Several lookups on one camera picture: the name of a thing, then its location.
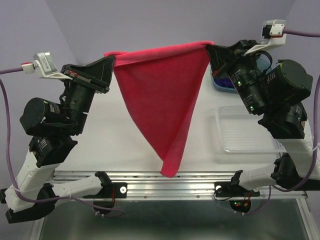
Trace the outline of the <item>pink towel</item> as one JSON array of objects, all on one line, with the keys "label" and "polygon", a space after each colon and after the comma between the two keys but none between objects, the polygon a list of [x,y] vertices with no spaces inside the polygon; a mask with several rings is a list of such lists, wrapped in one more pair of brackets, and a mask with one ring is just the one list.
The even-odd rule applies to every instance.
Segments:
[{"label": "pink towel", "polygon": [[162,160],[160,173],[179,171],[194,108],[210,58],[197,41],[134,52],[112,51],[113,72],[133,122]]}]

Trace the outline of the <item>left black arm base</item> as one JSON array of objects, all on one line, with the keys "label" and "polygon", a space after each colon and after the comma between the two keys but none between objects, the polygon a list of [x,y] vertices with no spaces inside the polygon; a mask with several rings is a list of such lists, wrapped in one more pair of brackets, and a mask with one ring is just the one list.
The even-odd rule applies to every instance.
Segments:
[{"label": "left black arm base", "polygon": [[94,196],[93,204],[108,209],[114,209],[116,199],[127,197],[128,184],[126,182],[115,182],[112,187],[103,187],[102,190]]}]

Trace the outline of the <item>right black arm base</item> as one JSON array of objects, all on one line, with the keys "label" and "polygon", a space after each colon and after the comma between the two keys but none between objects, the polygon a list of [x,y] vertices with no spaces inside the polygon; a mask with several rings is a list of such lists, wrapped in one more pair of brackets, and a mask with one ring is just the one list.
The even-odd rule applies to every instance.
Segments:
[{"label": "right black arm base", "polygon": [[228,201],[232,210],[246,214],[251,209],[251,198],[260,195],[260,191],[246,190],[241,186],[232,185],[228,181],[218,181],[215,183],[213,199]]}]

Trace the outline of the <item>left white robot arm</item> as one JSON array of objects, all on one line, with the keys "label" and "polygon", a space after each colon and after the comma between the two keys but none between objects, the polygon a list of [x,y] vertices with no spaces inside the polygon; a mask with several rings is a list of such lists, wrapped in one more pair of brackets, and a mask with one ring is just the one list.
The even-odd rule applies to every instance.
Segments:
[{"label": "left white robot arm", "polygon": [[31,141],[21,170],[11,176],[11,186],[0,191],[10,224],[39,220],[66,200],[116,197],[115,186],[103,171],[68,183],[48,183],[49,176],[77,145],[73,136],[83,132],[94,95],[109,91],[114,64],[115,57],[110,55],[87,65],[66,64],[57,70],[51,54],[41,52],[32,62],[21,65],[26,74],[61,81],[64,91],[58,102],[32,98],[20,117]]}]

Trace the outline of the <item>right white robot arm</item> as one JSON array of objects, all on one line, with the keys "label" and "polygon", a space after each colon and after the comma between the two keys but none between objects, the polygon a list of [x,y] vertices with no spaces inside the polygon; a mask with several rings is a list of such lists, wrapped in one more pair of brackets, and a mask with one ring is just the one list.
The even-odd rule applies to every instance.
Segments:
[{"label": "right white robot arm", "polygon": [[228,77],[245,108],[261,116],[259,125],[285,149],[285,153],[267,167],[239,170],[228,189],[235,195],[262,186],[274,186],[282,192],[317,191],[320,188],[320,163],[315,136],[305,133],[307,113],[303,100],[311,95],[313,78],[298,62],[281,59],[277,66],[258,68],[263,50],[252,51],[254,40],[241,40],[232,46],[208,44],[212,76]]}]

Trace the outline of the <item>purple towel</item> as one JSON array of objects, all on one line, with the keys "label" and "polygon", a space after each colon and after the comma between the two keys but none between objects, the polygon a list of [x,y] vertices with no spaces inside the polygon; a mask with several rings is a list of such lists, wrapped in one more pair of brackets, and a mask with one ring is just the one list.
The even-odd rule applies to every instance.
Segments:
[{"label": "purple towel", "polygon": [[226,78],[215,78],[214,82],[218,86],[220,86],[222,88],[228,88],[228,89],[234,89],[235,88],[233,83],[232,83],[232,81],[228,77],[226,77]]}]

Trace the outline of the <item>blue plastic tub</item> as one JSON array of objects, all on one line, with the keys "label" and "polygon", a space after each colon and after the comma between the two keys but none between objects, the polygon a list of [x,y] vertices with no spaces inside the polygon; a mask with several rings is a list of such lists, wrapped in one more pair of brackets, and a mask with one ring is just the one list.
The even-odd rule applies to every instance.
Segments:
[{"label": "blue plastic tub", "polygon": [[[266,56],[262,56],[256,61],[258,69],[263,72],[267,69],[267,67],[270,66],[270,61],[267,59]],[[213,87],[220,92],[226,92],[226,93],[232,93],[237,94],[237,90],[235,89],[234,85],[232,84],[232,81],[228,76],[222,76],[220,78],[214,78],[211,75],[211,81],[213,84]]]}]

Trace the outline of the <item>white perforated basket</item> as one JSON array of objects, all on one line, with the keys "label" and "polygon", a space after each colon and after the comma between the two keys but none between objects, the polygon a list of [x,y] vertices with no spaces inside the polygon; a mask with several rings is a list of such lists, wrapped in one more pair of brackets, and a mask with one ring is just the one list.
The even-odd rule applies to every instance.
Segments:
[{"label": "white perforated basket", "polygon": [[216,108],[220,146],[230,154],[285,153],[285,147],[258,124],[260,116],[249,114],[243,105]]}]

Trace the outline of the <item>aluminium mounting rail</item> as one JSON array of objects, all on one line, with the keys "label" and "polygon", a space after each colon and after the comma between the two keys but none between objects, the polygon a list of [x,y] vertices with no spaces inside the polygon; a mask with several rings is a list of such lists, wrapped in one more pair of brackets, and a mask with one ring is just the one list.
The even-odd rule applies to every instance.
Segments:
[{"label": "aluminium mounting rail", "polygon": [[[62,184],[82,180],[94,171],[56,170],[48,182]],[[127,183],[127,197],[120,201],[197,201],[213,200],[216,182],[229,181],[230,171],[182,171],[175,177],[164,177],[156,171],[107,171],[112,182]],[[307,199],[303,191],[281,192],[272,187],[271,200]]]}]

